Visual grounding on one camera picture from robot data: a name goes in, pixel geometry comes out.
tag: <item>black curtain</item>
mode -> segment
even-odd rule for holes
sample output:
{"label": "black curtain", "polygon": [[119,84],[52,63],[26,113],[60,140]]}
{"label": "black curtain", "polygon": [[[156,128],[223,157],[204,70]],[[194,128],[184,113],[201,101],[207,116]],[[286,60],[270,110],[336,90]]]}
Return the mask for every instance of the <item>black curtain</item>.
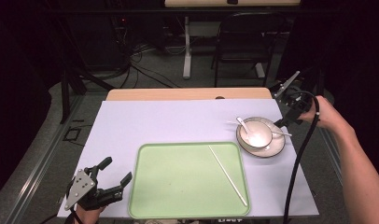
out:
{"label": "black curtain", "polygon": [[31,1],[0,1],[0,189],[33,142],[62,69]]}
{"label": "black curtain", "polygon": [[304,82],[316,84],[321,69],[325,88],[335,97],[334,106],[356,129],[379,173],[379,1],[303,1],[302,8],[341,13],[298,17],[277,77],[315,66]]}

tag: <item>human hand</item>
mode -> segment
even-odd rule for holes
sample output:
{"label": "human hand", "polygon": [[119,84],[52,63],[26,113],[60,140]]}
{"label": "human hand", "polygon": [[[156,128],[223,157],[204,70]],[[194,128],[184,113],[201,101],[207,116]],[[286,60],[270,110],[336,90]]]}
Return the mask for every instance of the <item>human hand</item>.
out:
{"label": "human hand", "polygon": [[94,224],[99,220],[100,214],[105,210],[106,206],[86,211],[84,208],[81,207],[81,205],[77,204],[76,213],[79,219],[81,219],[83,224]]}
{"label": "human hand", "polygon": [[[323,96],[316,97],[319,103],[320,115],[318,127],[326,128],[329,131],[336,133],[346,128],[352,129],[349,123],[342,117],[342,115],[334,108],[334,106]],[[300,115],[299,119],[312,122],[315,116],[316,108],[315,102],[312,103],[310,110]]]}

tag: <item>chopstick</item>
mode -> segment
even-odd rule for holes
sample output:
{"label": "chopstick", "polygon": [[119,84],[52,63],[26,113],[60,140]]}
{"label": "chopstick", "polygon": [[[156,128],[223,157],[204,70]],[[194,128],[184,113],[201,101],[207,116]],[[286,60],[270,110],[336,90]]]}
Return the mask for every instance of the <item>chopstick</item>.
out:
{"label": "chopstick", "polygon": [[275,132],[275,131],[272,131],[272,133],[279,133],[279,134],[283,134],[283,135],[287,135],[287,136],[292,136],[292,134],[291,133],[281,133],[281,132]]}
{"label": "chopstick", "polygon": [[224,166],[223,166],[223,165],[221,164],[221,162],[219,161],[219,159],[218,159],[216,153],[214,152],[213,148],[211,148],[210,146],[209,146],[209,148],[210,148],[210,150],[212,151],[214,157],[216,158],[216,160],[217,160],[217,162],[218,162],[218,164],[219,164],[219,167],[221,167],[221,169],[222,169],[222,171],[224,172],[225,176],[227,176],[228,179],[230,180],[231,185],[232,185],[233,188],[235,189],[235,191],[236,191],[236,193],[238,194],[239,198],[242,200],[242,203],[243,203],[245,206],[247,206],[247,203],[246,203],[245,199],[242,197],[242,194],[239,192],[238,188],[237,188],[237,187],[235,186],[235,184],[232,182],[230,176],[228,175],[228,173],[227,173],[227,171],[225,170]]}

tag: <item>green tray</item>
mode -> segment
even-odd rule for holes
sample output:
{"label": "green tray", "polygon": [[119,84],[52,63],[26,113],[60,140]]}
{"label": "green tray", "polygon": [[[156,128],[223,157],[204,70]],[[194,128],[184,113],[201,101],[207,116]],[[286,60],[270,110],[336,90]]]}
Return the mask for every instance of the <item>green tray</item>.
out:
{"label": "green tray", "polygon": [[[208,146],[215,151],[247,206]],[[131,217],[241,217],[249,209],[240,149],[233,142],[140,147],[129,201]]]}

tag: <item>robotic arm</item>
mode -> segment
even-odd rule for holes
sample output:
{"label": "robotic arm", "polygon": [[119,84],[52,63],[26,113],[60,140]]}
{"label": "robotic arm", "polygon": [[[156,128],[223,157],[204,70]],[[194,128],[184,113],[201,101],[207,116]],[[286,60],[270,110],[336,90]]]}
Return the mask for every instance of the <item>robotic arm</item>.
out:
{"label": "robotic arm", "polygon": [[274,98],[281,104],[284,104],[290,108],[287,114],[280,120],[274,123],[277,127],[288,126],[295,122],[301,124],[302,121],[298,120],[300,114],[309,111],[312,105],[312,97],[306,91],[300,90],[296,86],[290,86],[295,78],[300,74],[297,71],[291,78],[289,78],[284,84],[280,85],[280,89],[273,94]]}
{"label": "robotic arm", "polygon": [[78,170],[76,177],[67,187],[67,202],[64,209],[72,209],[78,203],[85,210],[94,210],[122,200],[123,189],[131,182],[132,173],[128,173],[119,185],[111,189],[97,188],[97,175],[112,162],[111,157],[105,158],[92,168]]}

